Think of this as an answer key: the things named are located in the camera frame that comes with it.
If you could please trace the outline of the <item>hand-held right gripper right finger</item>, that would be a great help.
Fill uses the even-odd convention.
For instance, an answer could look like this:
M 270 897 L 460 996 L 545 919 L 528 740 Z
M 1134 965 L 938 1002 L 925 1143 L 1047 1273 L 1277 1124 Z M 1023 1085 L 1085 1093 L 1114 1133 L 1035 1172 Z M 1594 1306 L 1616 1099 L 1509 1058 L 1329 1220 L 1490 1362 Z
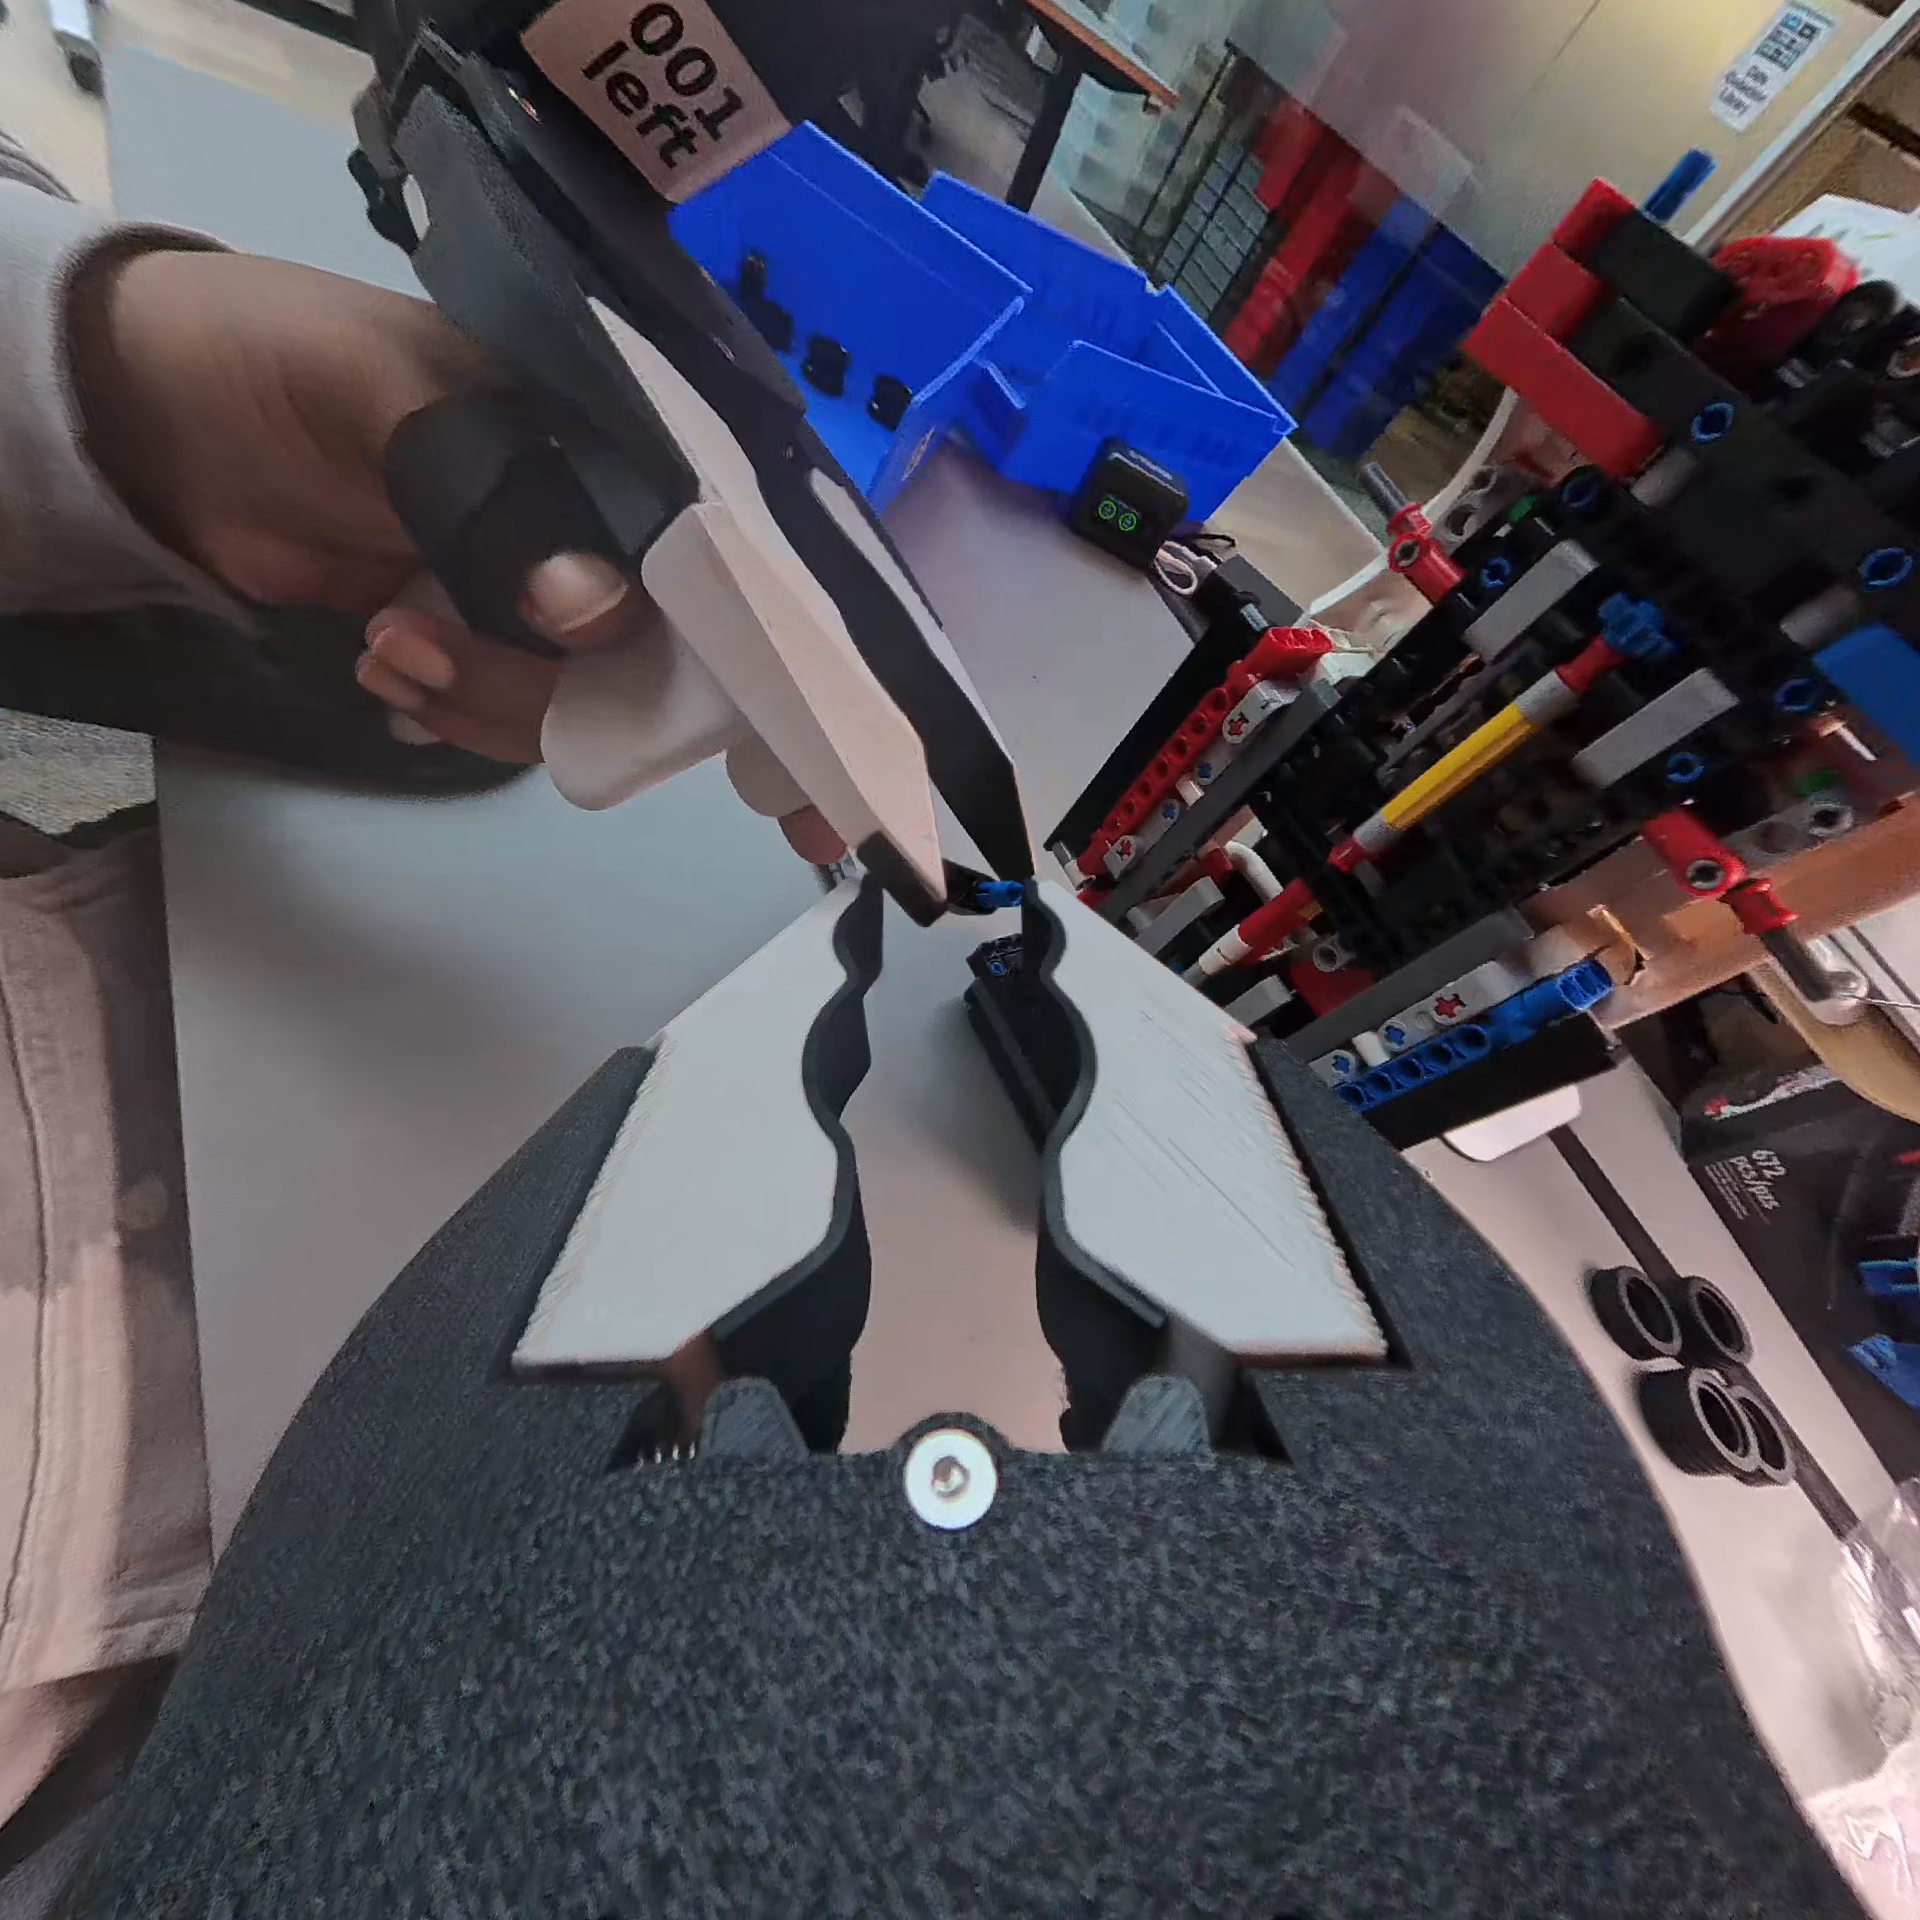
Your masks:
M 1252 1033 L 1060 882 L 1033 884 L 1027 932 L 1070 1068 L 1043 1141 L 1043 1253 L 1240 1360 L 1381 1362 Z

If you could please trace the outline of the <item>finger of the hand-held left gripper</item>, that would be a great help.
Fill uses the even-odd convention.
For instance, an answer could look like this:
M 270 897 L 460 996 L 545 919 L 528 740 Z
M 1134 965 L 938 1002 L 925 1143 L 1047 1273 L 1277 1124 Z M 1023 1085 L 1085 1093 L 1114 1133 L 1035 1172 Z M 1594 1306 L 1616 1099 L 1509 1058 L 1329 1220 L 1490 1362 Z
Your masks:
M 934 826 L 936 802 L 944 802 L 992 876 L 1029 880 L 1035 849 L 1012 756 L 870 506 L 795 439 L 756 468 L 733 427 L 661 348 L 611 305 L 594 299 L 588 307 L 692 475 L 690 502 L 632 562 L 632 622 L 615 642 L 588 651 L 588 806 L 605 810 L 694 764 L 729 758 L 735 789 L 758 814 L 814 810 L 640 580 L 644 555 L 688 504 L 725 499 L 743 506 L 756 499 L 828 589 L 859 653 L 917 733 Z M 853 853 L 878 874 L 861 851 Z
M 805 802 L 917 922 L 938 919 L 948 889 L 919 737 L 764 502 L 694 500 L 640 580 Z

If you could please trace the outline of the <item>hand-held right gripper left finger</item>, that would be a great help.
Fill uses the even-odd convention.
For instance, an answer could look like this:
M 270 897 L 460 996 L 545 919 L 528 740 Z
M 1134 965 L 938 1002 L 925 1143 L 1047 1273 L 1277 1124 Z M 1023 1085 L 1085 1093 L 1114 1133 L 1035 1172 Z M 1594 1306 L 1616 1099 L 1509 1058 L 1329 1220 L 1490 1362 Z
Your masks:
M 514 1373 L 634 1373 L 700 1335 L 778 1375 L 851 1350 L 872 1249 L 845 1108 L 882 917 L 876 880 L 843 878 L 644 1044 Z

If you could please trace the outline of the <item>black toy brick beam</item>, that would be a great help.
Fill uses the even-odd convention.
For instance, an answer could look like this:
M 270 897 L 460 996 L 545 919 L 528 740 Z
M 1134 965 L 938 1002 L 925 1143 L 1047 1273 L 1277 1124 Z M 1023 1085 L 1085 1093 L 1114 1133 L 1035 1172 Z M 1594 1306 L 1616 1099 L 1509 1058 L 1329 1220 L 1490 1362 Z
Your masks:
M 1023 932 L 1006 932 L 967 955 L 963 1009 L 1019 1126 L 1043 1149 L 1068 1108 L 1078 1071 L 1068 1013 L 1027 957 Z

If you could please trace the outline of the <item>person's left forearm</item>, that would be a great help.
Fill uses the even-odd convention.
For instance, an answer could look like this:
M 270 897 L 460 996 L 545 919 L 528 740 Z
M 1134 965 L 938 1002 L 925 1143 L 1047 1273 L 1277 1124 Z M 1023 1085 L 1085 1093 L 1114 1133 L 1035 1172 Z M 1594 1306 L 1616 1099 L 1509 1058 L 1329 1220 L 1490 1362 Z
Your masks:
M 1 133 L 1 611 L 234 611 L 238 584 L 145 526 L 83 448 L 73 297 L 90 268 L 148 253 L 226 255 L 207 233 L 75 199 Z

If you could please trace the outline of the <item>person's left hand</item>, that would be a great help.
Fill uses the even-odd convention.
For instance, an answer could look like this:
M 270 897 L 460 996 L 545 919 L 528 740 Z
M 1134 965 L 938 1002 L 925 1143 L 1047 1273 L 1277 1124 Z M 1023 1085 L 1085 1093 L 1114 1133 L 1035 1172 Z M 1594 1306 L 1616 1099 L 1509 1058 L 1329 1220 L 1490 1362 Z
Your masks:
M 288 260 L 145 249 L 69 297 L 87 454 L 145 528 L 259 607 L 363 624 L 402 737 L 534 764 L 561 663 L 468 630 L 385 485 L 396 425 L 512 380 L 435 307 Z

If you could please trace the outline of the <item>large blue plastic bin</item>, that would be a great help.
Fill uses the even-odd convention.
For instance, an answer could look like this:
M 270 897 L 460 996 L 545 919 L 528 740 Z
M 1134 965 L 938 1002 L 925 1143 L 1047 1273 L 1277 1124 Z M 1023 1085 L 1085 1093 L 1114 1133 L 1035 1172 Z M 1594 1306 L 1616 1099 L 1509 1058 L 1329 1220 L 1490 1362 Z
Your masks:
M 704 187 L 667 224 L 733 297 L 741 259 L 748 251 L 764 257 L 768 299 L 795 320 L 793 346 L 776 351 L 778 361 L 797 379 L 808 427 L 876 512 L 954 429 L 969 375 L 1027 293 L 1012 272 L 812 125 L 787 131 Z M 843 396 L 816 394 L 803 380 L 799 363 L 812 332 L 851 351 Z M 892 435 L 865 411 L 876 373 L 915 390 Z

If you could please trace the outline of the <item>white paper sheet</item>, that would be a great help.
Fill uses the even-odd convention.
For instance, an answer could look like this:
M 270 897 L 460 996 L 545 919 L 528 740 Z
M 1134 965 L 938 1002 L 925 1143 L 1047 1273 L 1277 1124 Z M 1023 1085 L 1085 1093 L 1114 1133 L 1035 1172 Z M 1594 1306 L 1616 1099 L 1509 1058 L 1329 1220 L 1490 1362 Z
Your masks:
M 1538 1093 L 1441 1131 L 1441 1141 L 1474 1164 L 1492 1164 L 1571 1126 L 1581 1112 L 1581 1085 Z

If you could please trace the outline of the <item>black toy tyre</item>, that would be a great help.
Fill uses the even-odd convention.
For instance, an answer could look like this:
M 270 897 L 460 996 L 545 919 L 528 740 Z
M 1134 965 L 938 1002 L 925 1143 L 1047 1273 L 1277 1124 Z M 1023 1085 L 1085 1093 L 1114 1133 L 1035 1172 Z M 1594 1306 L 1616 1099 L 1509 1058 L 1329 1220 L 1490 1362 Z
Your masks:
M 1796 1451 L 1772 1404 L 1745 1381 L 1728 1379 L 1724 1387 L 1747 1433 L 1747 1460 L 1736 1476 L 1747 1486 L 1792 1486 Z
M 1689 1368 L 1716 1371 L 1745 1369 L 1753 1362 L 1753 1340 L 1732 1298 L 1703 1277 L 1678 1277 L 1666 1298 L 1679 1333 L 1678 1356 Z
M 1635 1364 L 1678 1362 L 1683 1331 L 1666 1292 L 1637 1267 L 1594 1267 L 1583 1288 L 1600 1331 Z
M 1707 1368 L 1645 1366 L 1633 1400 L 1654 1449 L 1695 1478 L 1747 1478 L 1759 1466 L 1753 1422 L 1734 1389 Z

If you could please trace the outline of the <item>rack of red blue bins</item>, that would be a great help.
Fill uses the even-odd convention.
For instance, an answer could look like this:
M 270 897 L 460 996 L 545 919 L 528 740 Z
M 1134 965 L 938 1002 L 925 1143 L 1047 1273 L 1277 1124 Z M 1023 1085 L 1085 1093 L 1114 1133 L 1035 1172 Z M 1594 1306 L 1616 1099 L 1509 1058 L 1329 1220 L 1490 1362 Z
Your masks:
M 1145 262 L 1298 427 L 1356 462 L 1505 276 L 1236 49 L 1159 181 Z

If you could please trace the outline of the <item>wooden edged table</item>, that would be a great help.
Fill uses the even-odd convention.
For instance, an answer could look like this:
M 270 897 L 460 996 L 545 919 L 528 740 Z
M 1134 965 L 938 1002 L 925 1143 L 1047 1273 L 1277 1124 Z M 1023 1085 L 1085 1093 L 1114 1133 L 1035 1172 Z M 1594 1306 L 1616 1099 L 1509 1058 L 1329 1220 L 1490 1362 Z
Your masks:
M 1004 204 L 1031 210 L 1047 168 L 1056 152 L 1074 94 L 1081 82 L 1097 82 L 1120 98 L 1145 102 L 1147 109 L 1178 104 L 1178 90 L 1149 59 L 1139 55 L 1132 40 L 1116 36 L 1078 1 L 1021 1 L 1043 42 L 1054 55 L 1054 65 L 1043 80 L 1043 94 L 1023 139 Z

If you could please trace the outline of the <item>black toy set box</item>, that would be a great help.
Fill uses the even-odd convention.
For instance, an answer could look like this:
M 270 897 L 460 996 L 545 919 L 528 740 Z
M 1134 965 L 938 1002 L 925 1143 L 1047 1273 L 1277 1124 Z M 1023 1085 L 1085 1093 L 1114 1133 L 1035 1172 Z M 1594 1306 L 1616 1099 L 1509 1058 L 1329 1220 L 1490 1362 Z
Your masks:
M 1710 1077 L 1681 1155 L 1881 1466 L 1918 1474 L 1918 1124 L 1823 1064 Z

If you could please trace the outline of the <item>toy building brick model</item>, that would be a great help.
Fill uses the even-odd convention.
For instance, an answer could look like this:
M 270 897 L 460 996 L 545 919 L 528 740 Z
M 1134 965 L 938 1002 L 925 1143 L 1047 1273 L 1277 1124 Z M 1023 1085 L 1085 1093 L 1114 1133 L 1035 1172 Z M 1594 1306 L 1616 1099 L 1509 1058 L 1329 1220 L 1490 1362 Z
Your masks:
M 1455 493 L 1379 468 L 1410 620 L 1234 642 L 1116 754 L 1078 899 L 1414 1143 L 1608 1069 L 1743 975 L 1811 1033 L 1916 1017 L 1846 928 L 1916 893 L 1916 284 L 1598 177 L 1484 305 L 1507 400 Z

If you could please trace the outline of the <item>clear plastic bag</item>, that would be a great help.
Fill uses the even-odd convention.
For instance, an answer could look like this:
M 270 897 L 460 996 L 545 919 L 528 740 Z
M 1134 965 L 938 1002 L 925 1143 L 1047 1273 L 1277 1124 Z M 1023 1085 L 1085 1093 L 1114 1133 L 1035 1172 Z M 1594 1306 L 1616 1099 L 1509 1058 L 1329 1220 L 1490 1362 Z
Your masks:
M 1805 1799 L 1811 1828 L 1869 1915 L 1918 1915 L 1918 1480 L 1840 1540 L 1840 1644 L 1863 1689 L 1871 1762 Z

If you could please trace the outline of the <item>white wall notice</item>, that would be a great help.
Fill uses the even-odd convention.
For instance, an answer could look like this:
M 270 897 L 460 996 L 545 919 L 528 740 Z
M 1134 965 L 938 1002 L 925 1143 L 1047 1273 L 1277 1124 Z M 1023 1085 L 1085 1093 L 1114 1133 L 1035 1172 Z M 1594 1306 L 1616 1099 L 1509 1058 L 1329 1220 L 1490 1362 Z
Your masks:
M 1743 133 L 1767 117 L 1778 100 L 1821 80 L 1832 61 L 1838 28 L 1838 3 L 1768 3 L 1712 84 L 1708 113 L 1714 127 Z

